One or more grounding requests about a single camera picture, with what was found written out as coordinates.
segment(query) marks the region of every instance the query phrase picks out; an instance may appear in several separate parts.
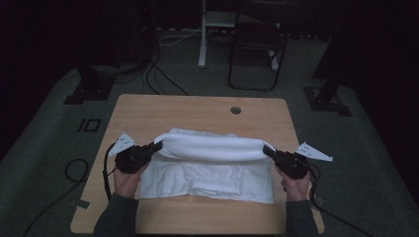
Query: folded white cloth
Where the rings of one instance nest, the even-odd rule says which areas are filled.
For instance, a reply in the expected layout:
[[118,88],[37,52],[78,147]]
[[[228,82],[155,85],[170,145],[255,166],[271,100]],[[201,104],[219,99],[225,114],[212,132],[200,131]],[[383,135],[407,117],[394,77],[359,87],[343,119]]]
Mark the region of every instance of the folded white cloth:
[[182,195],[273,203],[271,144],[234,134],[173,128],[154,139],[163,148],[142,173],[139,196]]

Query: black cable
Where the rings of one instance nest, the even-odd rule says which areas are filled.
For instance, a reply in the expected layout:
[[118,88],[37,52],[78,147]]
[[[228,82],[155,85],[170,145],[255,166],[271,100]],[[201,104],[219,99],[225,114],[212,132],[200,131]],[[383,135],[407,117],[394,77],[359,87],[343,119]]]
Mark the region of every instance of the black cable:
[[112,175],[112,173],[114,173],[116,170],[118,170],[118,168],[117,168],[117,167],[115,167],[115,168],[114,168],[114,170],[112,170],[112,171],[108,174],[108,176]]
[[152,64],[154,64],[154,66],[157,68],[157,70],[159,70],[160,71],[160,73],[169,81],[169,82],[171,82],[175,87],[177,87],[179,90],[181,90],[184,94],[185,94],[185,96],[189,96],[189,94],[184,90],[184,89],[182,89],[178,84],[176,84],[174,81],[172,81],[161,69],[160,69],[160,67],[158,67],[157,66],[157,64],[155,64],[153,61],[151,61],[151,63]]
[[141,92],[140,92],[140,94],[142,95],[143,92],[144,92],[144,86],[145,86],[143,73],[141,73],[141,82],[142,82],[142,84],[141,84]]
[[123,84],[123,83],[126,83],[126,82],[130,82],[130,81],[133,81],[133,80],[135,80],[137,77],[139,77],[139,76],[142,76],[142,73],[143,72],[140,72],[140,73],[138,73],[137,75],[135,75],[135,76],[132,76],[132,77],[130,77],[130,78],[128,78],[128,79],[126,79],[126,80],[116,80],[115,81],[115,84]]
[[354,228],[354,229],[356,229],[356,230],[360,231],[361,233],[365,234],[366,236],[373,237],[373,235],[372,235],[372,234],[370,234],[370,233],[368,233],[367,231],[365,231],[365,230],[363,230],[363,229],[359,228],[358,226],[356,226],[356,225],[354,225],[354,224],[349,223],[348,221],[346,221],[346,220],[342,219],[341,217],[339,217],[339,216],[337,216],[337,215],[335,215],[335,214],[333,214],[333,213],[329,212],[328,210],[323,209],[322,207],[320,207],[320,206],[317,204],[317,202],[316,202],[316,200],[315,200],[315,191],[316,191],[316,189],[317,189],[317,182],[318,182],[318,180],[319,180],[319,178],[320,178],[320,169],[319,169],[318,167],[316,167],[316,168],[317,168],[317,170],[318,170],[318,172],[319,172],[319,175],[318,175],[318,176],[316,176],[316,175],[314,174],[313,170],[312,170],[310,167],[308,167],[308,170],[309,170],[310,175],[311,175],[311,177],[312,177],[311,189],[310,189],[310,191],[309,191],[309,198],[310,198],[311,203],[312,203],[312,204],[313,204],[313,205],[314,205],[314,206],[315,206],[315,207],[316,207],[316,208],[317,208],[320,212],[322,212],[322,213],[326,213],[326,214],[328,214],[328,215],[332,216],[333,218],[335,218],[335,219],[337,219],[337,220],[341,221],[342,223],[344,223],[344,224],[346,224],[346,225],[348,225],[348,226],[350,226],[350,227],[352,227],[352,228]]
[[145,82],[147,83],[147,85],[148,85],[148,87],[156,94],[156,95],[160,95],[160,93],[158,93],[152,86],[151,86],[151,84],[150,84],[150,81],[148,80],[148,74],[150,74],[150,71],[153,69],[153,67],[154,67],[154,64],[152,64],[151,66],[150,66],[150,68],[148,68],[148,71],[147,71],[147,73],[145,74]]
[[[226,38],[226,39],[228,39],[228,41],[227,42],[222,42],[222,41],[215,40],[215,38]],[[225,33],[216,33],[216,34],[212,34],[210,36],[207,36],[207,42],[215,44],[215,45],[230,46],[231,41],[232,41],[232,37],[229,36],[228,34],[225,34]]]
[[[70,167],[71,164],[73,164],[74,162],[77,161],[81,161],[84,163],[85,165],[85,170],[83,173],[83,176],[76,180],[71,178],[68,175],[68,167]],[[65,176],[67,177],[68,180],[76,183],[73,187],[71,187],[68,191],[66,191],[63,195],[61,195],[60,197],[58,197],[56,200],[54,200],[52,203],[50,203],[47,207],[45,207],[36,217],[35,219],[31,222],[31,224],[27,227],[27,229],[24,232],[24,237],[28,235],[29,231],[31,230],[31,228],[35,225],[35,223],[41,218],[41,216],[43,216],[51,207],[53,207],[55,204],[57,204],[59,201],[61,201],[63,198],[65,198],[68,194],[70,194],[75,188],[77,188],[81,183],[84,183],[87,181],[87,174],[89,171],[89,164],[87,163],[86,160],[83,159],[74,159],[72,161],[70,161],[66,166],[65,166]]]
[[160,91],[163,92],[164,95],[167,95],[167,93],[163,90],[163,88],[161,87],[160,83],[157,80],[157,73],[156,73],[156,67],[153,67],[153,72],[154,72],[154,81],[156,82],[158,88],[160,88]]
[[108,156],[109,156],[109,152],[111,151],[111,149],[115,146],[115,143],[113,143],[108,150],[106,151],[105,154],[105,159],[104,159],[104,170],[102,171],[102,176],[104,177],[104,185],[105,185],[105,192],[106,192],[106,196],[108,197],[108,201],[111,200],[111,187],[109,186],[109,179],[108,179]]

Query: white table leg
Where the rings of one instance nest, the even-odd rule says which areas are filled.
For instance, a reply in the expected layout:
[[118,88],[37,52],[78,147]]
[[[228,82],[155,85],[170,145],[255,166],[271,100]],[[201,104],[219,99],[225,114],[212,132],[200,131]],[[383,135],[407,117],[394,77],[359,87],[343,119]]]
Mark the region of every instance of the white table leg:
[[205,68],[206,67],[206,59],[207,59],[207,1],[203,0],[203,14],[202,14],[202,32],[201,32],[201,49],[200,49],[200,57],[198,60],[198,67]]
[[[274,55],[273,51],[269,51],[269,57],[272,57]],[[278,70],[278,61],[277,61],[277,57],[275,57],[272,61],[271,61],[271,69],[273,71],[277,71]]]

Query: black stand base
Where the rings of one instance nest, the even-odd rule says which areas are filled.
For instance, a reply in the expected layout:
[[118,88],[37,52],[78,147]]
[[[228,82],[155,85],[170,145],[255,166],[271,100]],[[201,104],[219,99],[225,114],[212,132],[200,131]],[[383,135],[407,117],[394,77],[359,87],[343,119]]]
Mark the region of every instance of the black stand base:
[[339,116],[342,117],[351,117],[352,114],[349,111],[347,106],[344,106],[337,94],[331,98],[327,103],[321,102],[318,99],[318,95],[322,88],[319,87],[302,87],[305,93],[305,96],[308,99],[310,107],[313,111],[324,111],[324,112],[337,112]]
[[94,86],[81,80],[73,95],[67,96],[64,105],[82,105],[84,101],[106,101],[115,82],[113,77],[96,77]]

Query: desk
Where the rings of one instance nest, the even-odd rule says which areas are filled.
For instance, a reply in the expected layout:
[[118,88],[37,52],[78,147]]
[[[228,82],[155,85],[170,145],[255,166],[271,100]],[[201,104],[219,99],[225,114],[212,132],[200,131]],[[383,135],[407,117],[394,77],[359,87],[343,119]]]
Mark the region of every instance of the desk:
[[[239,107],[241,114],[230,109]],[[121,95],[92,166],[82,200],[71,222],[76,233],[92,233],[108,204],[102,170],[107,148],[125,131],[137,144],[146,144],[172,127],[229,132],[264,139],[277,149],[295,151],[298,141],[287,104],[281,99]],[[115,166],[113,158],[108,167]],[[279,234],[285,232],[285,192],[281,176],[272,166],[275,203],[222,200],[208,197],[142,199],[136,232],[153,234]],[[110,176],[111,188],[114,187]],[[319,230],[324,230],[318,211],[313,211]]]
[[[207,27],[223,27],[223,28],[234,28],[235,13],[231,12],[216,12],[207,11],[207,0],[203,0],[203,13],[201,17],[201,48],[200,57],[198,59],[198,67],[205,68],[207,65]],[[278,70],[277,58],[271,61],[271,68],[273,71]]]

